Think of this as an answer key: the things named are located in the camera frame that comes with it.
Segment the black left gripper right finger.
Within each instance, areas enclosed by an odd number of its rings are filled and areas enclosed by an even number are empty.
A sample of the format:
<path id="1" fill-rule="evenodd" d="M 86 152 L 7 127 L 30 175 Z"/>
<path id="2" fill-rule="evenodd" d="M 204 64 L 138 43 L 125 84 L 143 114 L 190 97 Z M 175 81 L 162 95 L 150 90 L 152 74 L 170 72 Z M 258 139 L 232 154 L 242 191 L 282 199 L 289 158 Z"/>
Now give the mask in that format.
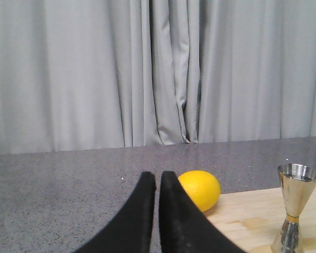
<path id="1" fill-rule="evenodd" d="M 196 207 L 173 171 L 164 171 L 159 199 L 162 252 L 244 252 Z"/>

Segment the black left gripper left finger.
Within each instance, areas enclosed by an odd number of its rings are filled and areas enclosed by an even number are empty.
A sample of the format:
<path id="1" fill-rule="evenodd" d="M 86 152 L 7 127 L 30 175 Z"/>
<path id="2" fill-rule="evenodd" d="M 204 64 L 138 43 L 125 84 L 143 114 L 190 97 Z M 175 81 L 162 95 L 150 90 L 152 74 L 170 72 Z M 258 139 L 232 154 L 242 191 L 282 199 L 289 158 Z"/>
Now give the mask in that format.
<path id="1" fill-rule="evenodd" d="M 142 172 L 114 218 L 76 252 L 149 252 L 155 203 L 155 176 Z"/>

